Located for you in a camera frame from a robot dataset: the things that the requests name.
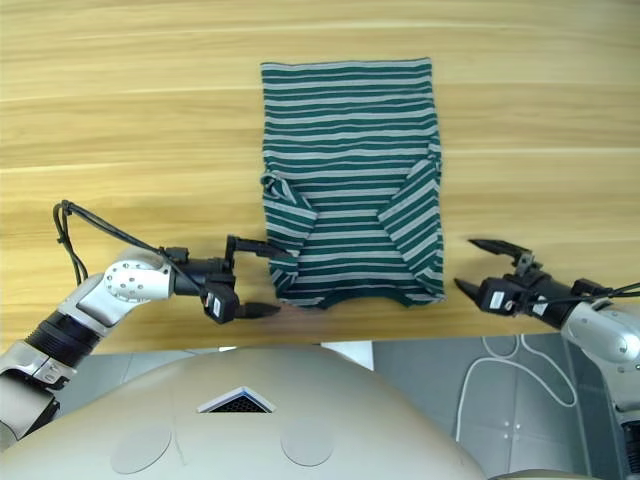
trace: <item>gray tiled floor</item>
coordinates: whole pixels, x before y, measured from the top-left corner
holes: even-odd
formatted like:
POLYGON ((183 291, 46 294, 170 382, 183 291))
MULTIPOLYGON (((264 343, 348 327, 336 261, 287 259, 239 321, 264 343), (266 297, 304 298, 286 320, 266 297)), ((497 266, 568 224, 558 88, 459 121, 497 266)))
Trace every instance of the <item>gray tiled floor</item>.
MULTIPOLYGON (((527 340, 568 371, 567 350, 558 335, 527 340)), ((490 346, 505 354, 513 339, 490 339, 490 346)), ((376 371, 452 435, 465 371, 486 355, 479 338, 374 343, 376 371)), ((562 378, 544 360, 526 351, 515 360, 538 373, 561 398, 571 399, 562 378)), ((588 474, 579 413, 555 403, 528 374, 508 365, 481 364, 469 381, 460 440, 489 477, 529 468, 588 474)))

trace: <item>white cable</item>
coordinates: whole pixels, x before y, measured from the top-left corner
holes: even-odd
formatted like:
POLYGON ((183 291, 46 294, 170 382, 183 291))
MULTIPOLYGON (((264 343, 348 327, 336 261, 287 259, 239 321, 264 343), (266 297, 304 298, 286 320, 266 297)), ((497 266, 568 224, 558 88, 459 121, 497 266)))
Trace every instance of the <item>white cable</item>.
POLYGON ((518 368, 523 372, 528 373, 534 380, 536 380, 540 384, 540 386, 542 386, 542 388, 544 388, 547 391, 547 393, 551 396, 551 398, 553 398, 559 405, 565 408, 574 407, 578 402, 578 394, 576 392, 575 387, 573 386, 573 383, 571 383, 571 380, 567 376, 567 374, 564 373, 564 371, 560 368, 560 366, 551 357, 529 346, 524 335, 516 336, 516 344, 513 350, 506 355, 500 355, 495 351, 493 351, 491 347, 489 347, 486 337, 482 337, 482 345, 484 346, 489 356, 478 358, 475 361, 473 361, 471 365, 469 365, 469 368, 467 369, 467 372, 464 375, 464 380, 462 382, 462 390, 460 391, 460 397, 458 398, 458 409, 456 411, 456 432, 455 432, 456 442, 460 442, 460 431, 462 429, 462 409, 464 407, 464 401, 467 395, 467 389, 469 387, 469 380, 471 378, 471 373, 473 373, 475 368, 482 363, 502 363, 504 365, 510 365, 514 368, 518 368), (529 367, 525 367, 520 363, 510 360, 518 353, 518 350, 520 349, 520 344, 522 344, 523 348, 527 350, 529 353, 532 353, 533 355, 536 355, 538 357, 545 359, 560 374, 562 379, 566 382, 567 386, 569 387, 569 390, 571 391, 570 402, 565 402, 560 397, 558 397, 558 395, 553 390, 551 390, 551 387, 549 387, 549 385, 529 367))

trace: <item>green striped fabric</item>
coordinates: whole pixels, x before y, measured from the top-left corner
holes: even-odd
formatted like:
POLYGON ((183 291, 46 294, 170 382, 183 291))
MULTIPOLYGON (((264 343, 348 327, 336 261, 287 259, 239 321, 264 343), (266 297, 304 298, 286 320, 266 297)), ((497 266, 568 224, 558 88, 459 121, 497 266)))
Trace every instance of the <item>green striped fabric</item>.
POLYGON ((265 63, 264 209, 278 298, 444 299, 429 59, 265 63))

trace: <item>black cable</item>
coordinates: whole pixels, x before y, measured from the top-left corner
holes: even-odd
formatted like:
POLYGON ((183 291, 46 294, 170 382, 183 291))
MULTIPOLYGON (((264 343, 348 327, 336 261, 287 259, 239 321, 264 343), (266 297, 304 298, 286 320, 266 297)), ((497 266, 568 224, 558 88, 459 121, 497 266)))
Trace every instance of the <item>black cable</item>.
POLYGON ((552 298, 549 300, 534 300, 530 302, 526 302, 525 305, 528 307, 532 307, 534 305, 545 305, 545 304, 555 304, 555 303, 577 303, 577 302, 588 302, 594 300, 600 300, 603 298, 631 298, 631 297, 640 297, 640 291, 637 292, 629 292, 629 290, 635 290, 640 288, 640 282, 632 283, 630 285, 626 285, 620 288, 608 288, 606 291, 602 293, 597 293, 595 295, 584 295, 584 296, 573 296, 573 297, 562 297, 562 298, 552 298))
POLYGON ((89 210, 86 210, 68 200, 62 200, 62 202, 56 204, 53 207, 53 222, 55 223, 56 230, 58 231, 59 235, 58 243, 62 244, 62 246, 69 254, 69 257, 71 257, 71 264, 73 265, 73 270, 78 285, 80 285, 82 281, 84 281, 88 277, 88 273, 84 263, 73 250, 73 244, 71 243, 71 237, 69 236, 69 225, 67 222, 67 217, 72 214, 75 214, 76 216, 87 222, 89 225, 108 235, 111 235, 114 238, 117 238, 120 241, 128 243, 129 245, 133 245, 134 247, 149 250, 150 252, 161 256, 171 266, 171 268, 173 268, 179 275, 182 275, 184 278, 186 278, 189 283, 191 283, 191 285, 196 288, 196 290, 199 291, 202 287, 173 261, 173 259, 167 254, 163 247, 153 247, 148 243, 145 243, 142 240, 134 237, 133 235, 128 234, 124 230, 121 230, 118 227, 110 224, 106 220, 97 216, 95 213, 90 212, 89 210))

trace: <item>silver arm segment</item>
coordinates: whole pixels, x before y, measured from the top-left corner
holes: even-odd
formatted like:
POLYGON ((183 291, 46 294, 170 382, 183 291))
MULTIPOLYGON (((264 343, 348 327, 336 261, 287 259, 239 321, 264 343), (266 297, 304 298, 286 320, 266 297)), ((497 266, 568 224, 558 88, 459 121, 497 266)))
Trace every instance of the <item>silver arm segment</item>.
MULTIPOLYGON (((175 272, 162 257, 130 247, 104 274, 92 275, 76 288, 50 317, 74 322, 91 343, 86 354, 104 339, 134 308, 173 294, 175 272)), ((38 329, 51 329, 45 320, 38 329)), ((86 355, 71 358, 55 335, 36 330, 26 340, 14 343, 0 355, 0 444, 3 448, 20 440, 44 415, 53 416, 58 404, 50 389, 59 390, 76 374, 76 364, 86 355)))
POLYGON ((580 303, 560 333, 598 366, 618 414, 640 412, 640 308, 580 303))

